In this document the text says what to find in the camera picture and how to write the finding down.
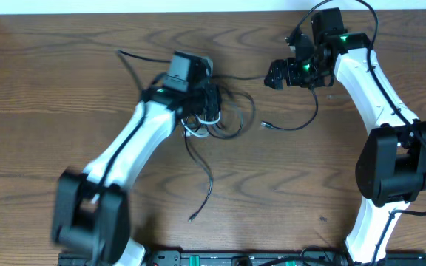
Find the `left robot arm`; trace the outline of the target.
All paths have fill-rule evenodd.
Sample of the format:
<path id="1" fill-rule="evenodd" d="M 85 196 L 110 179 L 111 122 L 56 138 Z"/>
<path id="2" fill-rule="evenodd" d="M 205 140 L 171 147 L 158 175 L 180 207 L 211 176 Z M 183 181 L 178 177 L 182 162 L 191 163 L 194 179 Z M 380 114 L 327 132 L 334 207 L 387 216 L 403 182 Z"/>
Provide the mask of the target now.
<path id="1" fill-rule="evenodd" d="M 155 149 L 180 126 L 208 137 L 221 119 L 219 88 L 207 56 L 176 51 L 169 69 L 140 88 L 135 112 L 97 158 L 58 179 L 51 239 L 70 250 L 60 265 L 142 265 L 146 248 L 130 236 L 129 192 Z"/>

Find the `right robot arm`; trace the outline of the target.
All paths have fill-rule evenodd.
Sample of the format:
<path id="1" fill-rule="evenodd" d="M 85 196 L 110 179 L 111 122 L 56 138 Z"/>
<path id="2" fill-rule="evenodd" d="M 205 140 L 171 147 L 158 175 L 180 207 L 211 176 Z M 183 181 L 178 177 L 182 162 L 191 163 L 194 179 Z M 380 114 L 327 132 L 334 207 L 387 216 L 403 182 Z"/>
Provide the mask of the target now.
<path id="1" fill-rule="evenodd" d="M 345 239 L 351 265 L 381 265 L 398 219 L 426 190 L 426 121 L 412 112 L 382 71 L 375 35 L 350 33 L 339 8 L 324 3 L 305 16 L 312 34 L 293 29 L 286 39 L 294 56 L 273 61 L 264 84 L 310 91 L 341 83 L 368 134 L 355 168 L 362 195 L 359 213 Z"/>

